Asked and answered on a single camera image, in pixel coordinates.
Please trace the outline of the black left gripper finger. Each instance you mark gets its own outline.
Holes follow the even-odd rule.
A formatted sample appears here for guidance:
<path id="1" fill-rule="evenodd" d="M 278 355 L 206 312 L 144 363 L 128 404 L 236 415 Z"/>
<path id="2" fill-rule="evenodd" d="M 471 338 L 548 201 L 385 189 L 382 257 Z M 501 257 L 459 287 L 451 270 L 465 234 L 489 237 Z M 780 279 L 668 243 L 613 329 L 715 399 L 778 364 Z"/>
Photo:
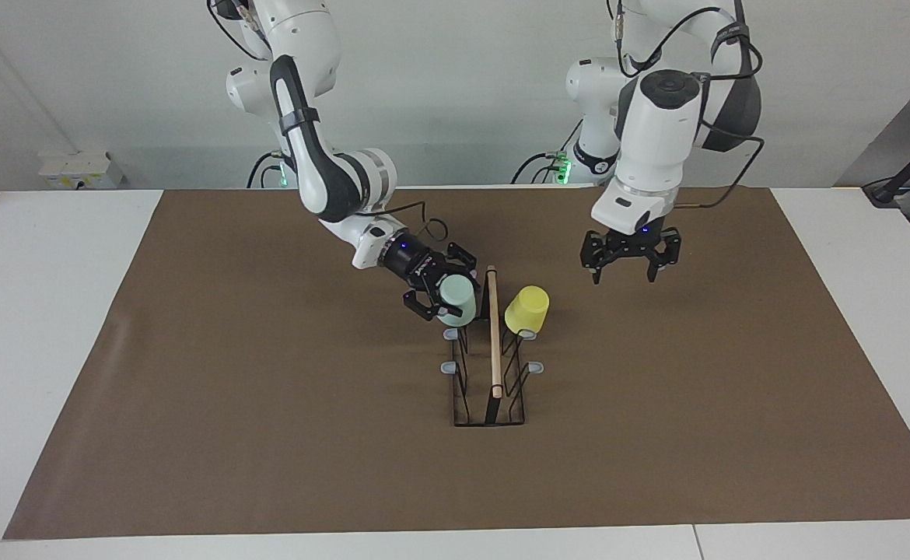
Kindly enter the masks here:
<path id="1" fill-rule="evenodd" d="M 579 259 L 583 269 L 590 273 L 594 285 L 600 284 L 602 270 L 612 262 L 614 253 L 609 248 L 609 241 L 611 241 L 609 233 L 586 233 L 584 235 Z"/>
<path id="2" fill-rule="evenodd" d="M 646 259 L 649 265 L 646 270 L 648 282 L 654 283 L 660 271 L 670 265 L 675 265 L 679 261 L 679 255 L 682 248 L 681 234 L 677 228 L 665 228 L 659 234 L 659 241 L 662 243 L 662 249 L 649 248 L 646 253 Z"/>

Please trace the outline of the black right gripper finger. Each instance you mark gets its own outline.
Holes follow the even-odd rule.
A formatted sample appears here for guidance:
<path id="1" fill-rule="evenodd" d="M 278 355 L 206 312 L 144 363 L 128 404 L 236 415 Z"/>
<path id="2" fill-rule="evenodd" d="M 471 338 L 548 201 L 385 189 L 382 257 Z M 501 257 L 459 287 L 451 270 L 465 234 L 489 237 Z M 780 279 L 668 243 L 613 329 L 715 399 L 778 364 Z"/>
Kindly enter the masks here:
<path id="1" fill-rule="evenodd" d="M 470 282 L 477 282 L 478 259 L 458 243 L 448 243 L 442 253 L 439 273 L 441 282 L 456 276 L 465 277 Z"/>
<path id="2" fill-rule="evenodd" d="M 421 302 L 419 296 L 426 296 L 428 302 Z M 446 312 L 446 304 L 437 288 L 409 290 L 403 294 L 403 305 L 425 321 L 433 321 L 437 316 Z"/>

